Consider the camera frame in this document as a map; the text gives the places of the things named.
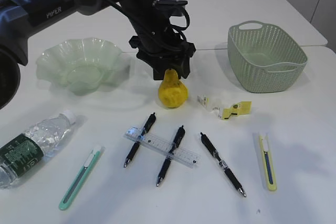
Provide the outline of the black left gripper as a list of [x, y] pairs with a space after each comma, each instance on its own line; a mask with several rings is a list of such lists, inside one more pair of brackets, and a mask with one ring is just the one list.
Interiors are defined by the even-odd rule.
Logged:
[[188, 42], [183, 31], [190, 25], [190, 16], [186, 9], [182, 9], [183, 16], [166, 17], [155, 6], [156, 0], [121, 0], [124, 11], [132, 15], [130, 22], [147, 53], [159, 57], [168, 57], [181, 53], [181, 71], [172, 61], [151, 61], [147, 64], [153, 70], [153, 80], [163, 80], [165, 71], [173, 69], [178, 79], [186, 79], [190, 74], [190, 58], [196, 49]]

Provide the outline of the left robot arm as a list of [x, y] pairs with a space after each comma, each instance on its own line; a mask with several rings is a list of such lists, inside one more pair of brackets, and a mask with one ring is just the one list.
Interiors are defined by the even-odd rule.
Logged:
[[109, 6], [129, 19], [135, 30], [130, 46], [152, 68], [154, 80], [162, 80], [167, 69], [187, 78], [196, 49], [187, 41], [184, 27], [170, 22], [172, 16], [190, 19], [186, 4], [184, 0], [1, 0], [1, 106], [17, 92], [31, 36], [73, 13], [89, 16]]

